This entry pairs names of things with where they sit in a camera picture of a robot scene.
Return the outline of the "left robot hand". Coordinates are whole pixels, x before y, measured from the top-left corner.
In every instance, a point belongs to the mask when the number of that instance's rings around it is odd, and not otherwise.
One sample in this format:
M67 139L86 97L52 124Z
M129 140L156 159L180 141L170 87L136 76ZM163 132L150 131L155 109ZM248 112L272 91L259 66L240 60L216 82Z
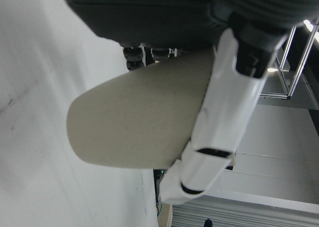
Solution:
M83 161L164 169L159 196L183 204L228 167L294 26L319 0L65 0L128 73L74 99L69 143Z

